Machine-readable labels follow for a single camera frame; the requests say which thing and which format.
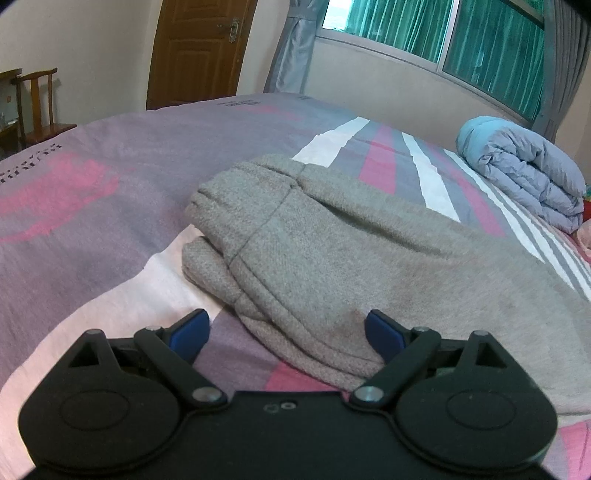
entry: bed sheet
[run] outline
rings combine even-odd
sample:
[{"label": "bed sheet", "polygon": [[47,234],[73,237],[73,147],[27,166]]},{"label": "bed sheet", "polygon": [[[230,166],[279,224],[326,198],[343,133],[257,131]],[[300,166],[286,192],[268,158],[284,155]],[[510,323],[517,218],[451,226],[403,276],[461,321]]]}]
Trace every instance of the bed sheet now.
[{"label": "bed sheet", "polygon": [[[347,110],[266,94],[97,121],[0,163],[0,479],[31,468],[18,410],[88,328],[127,337],[202,307],[212,337],[195,367],[227,392],[330,388],[271,355],[181,272],[182,245],[200,235],[183,215],[197,185],[268,153],[338,168],[519,242],[591,299],[591,269],[567,236],[455,153]],[[590,427],[560,430],[545,460],[558,478],[591,475]]]}]

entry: door handle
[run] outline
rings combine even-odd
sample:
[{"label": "door handle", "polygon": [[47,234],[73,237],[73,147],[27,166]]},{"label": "door handle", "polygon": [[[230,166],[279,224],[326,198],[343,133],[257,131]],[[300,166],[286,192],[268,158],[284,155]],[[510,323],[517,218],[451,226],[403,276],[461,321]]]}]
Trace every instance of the door handle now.
[{"label": "door handle", "polygon": [[240,20],[238,17],[234,17],[232,19],[232,23],[229,25],[225,25],[222,23],[217,24],[218,28],[229,28],[230,29],[230,38],[229,38],[229,42],[230,43],[234,43],[238,37],[238,30],[240,29]]}]

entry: window frame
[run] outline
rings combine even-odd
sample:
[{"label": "window frame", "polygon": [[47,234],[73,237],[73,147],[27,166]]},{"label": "window frame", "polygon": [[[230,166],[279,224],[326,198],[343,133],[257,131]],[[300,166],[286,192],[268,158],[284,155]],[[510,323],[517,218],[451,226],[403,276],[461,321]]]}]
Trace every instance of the window frame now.
[{"label": "window frame", "polygon": [[[458,12],[460,11],[460,4],[462,0],[452,0],[452,10],[449,15],[449,20],[447,22],[447,29],[446,35],[443,40],[443,46],[441,48],[441,55],[439,57],[439,61],[437,63],[424,59],[418,55],[413,53],[409,53],[405,50],[401,50],[400,48],[391,47],[390,45],[386,45],[384,43],[377,42],[375,40],[370,40],[368,38],[357,37],[355,35],[351,35],[345,32],[340,32],[337,30],[331,30],[328,28],[322,28],[322,24],[324,23],[324,18],[326,16],[326,11],[328,10],[329,2],[325,2],[325,7],[320,12],[319,18],[322,21],[318,22],[318,27],[316,29],[316,37],[322,38],[324,40],[333,41],[337,43],[341,43],[347,45],[352,48],[361,48],[363,50],[367,50],[373,52],[375,54],[379,54],[380,56],[388,57],[390,60],[395,61],[402,61],[404,63],[409,63],[411,65],[415,65],[423,70],[427,70],[428,72],[434,73],[438,77],[444,78],[460,87],[469,90],[472,93],[475,93],[482,99],[486,100],[488,103],[491,103],[493,106],[503,110],[504,113],[509,115],[513,120],[516,120],[519,124],[523,125],[524,127],[530,127],[533,121],[528,120],[524,116],[520,115],[518,112],[514,111],[510,107],[506,106],[504,103],[500,102],[496,98],[492,97],[488,93],[480,90],[479,88],[471,85],[468,82],[465,82],[462,79],[454,77],[453,75],[446,73],[443,71],[443,66],[445,65],[445,61],[447,59],[447,52],[449,51],[449,47],[452,43],[453,35],[455,33],[455,25],[457,20]],[[541,15],[537,10],[531,7],[525,0],[498,0],[501,1],[510,7],[517,10],[523,16],[529,18],[531,21],[536,23],[538,26],[544,29],[544,17]]]}]

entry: light blue comforter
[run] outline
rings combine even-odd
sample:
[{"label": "light blue comforter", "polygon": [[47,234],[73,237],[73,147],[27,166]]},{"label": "light blue comforter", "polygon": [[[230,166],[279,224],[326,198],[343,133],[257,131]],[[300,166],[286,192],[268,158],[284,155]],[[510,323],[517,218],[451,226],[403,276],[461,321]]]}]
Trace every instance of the light blue comforter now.
[{"label": "light blue comforter", "polygon": [[479,116],[456,139],[458,154],[531,213],[566,233],[583,222],[585,181],[561,149],[509,120]]}]

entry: teal curtain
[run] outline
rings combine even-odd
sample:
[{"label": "teal curtain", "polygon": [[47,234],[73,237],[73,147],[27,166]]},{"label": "teal curtain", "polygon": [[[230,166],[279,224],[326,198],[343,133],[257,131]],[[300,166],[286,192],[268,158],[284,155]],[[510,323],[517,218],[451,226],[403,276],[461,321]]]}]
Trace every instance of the teal curtain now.
[{"label": "teal curtain", "polygon": [[[542,9],[540,0],[528,0]],[[443,71],[528,120],[540,108],[544,31],[501,0],[462,0]]]},{"label": "teal curtain", "polygon": [[345,31],[437,63],[452,0],[353,0]]}]

